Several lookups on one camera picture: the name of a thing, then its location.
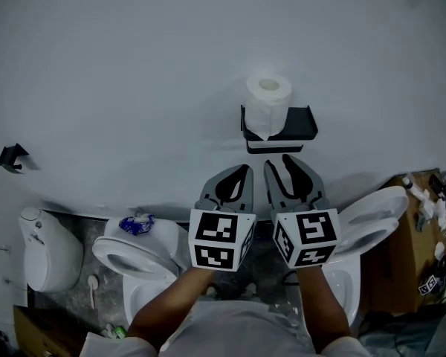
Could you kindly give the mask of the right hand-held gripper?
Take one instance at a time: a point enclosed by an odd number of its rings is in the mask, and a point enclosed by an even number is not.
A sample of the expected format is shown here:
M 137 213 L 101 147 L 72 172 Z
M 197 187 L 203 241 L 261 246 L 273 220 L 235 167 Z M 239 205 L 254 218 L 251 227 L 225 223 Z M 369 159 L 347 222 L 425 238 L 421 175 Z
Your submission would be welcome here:
M 337 210 L 330 207 L 321 177 L 304 161 L 284 154 L 282 162 L 291 178 L 289 193 L 267 160 L 264 179 L 273 208 L 274 243 L 290 269 L 327 263 L 341 243 Z M 291 200 L 301 203 L 291 206 Z

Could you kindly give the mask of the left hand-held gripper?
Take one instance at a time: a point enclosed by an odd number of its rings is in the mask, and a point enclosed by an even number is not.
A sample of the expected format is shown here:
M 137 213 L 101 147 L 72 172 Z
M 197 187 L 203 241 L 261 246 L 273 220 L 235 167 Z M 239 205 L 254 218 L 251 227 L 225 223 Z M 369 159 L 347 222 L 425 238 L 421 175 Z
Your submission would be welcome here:
M 218 173 L 205 183 L 198 207 L 190 213 L 192 265 L 237 271 L 251 246 L 255 226 L 253 169 L 240 164 Z

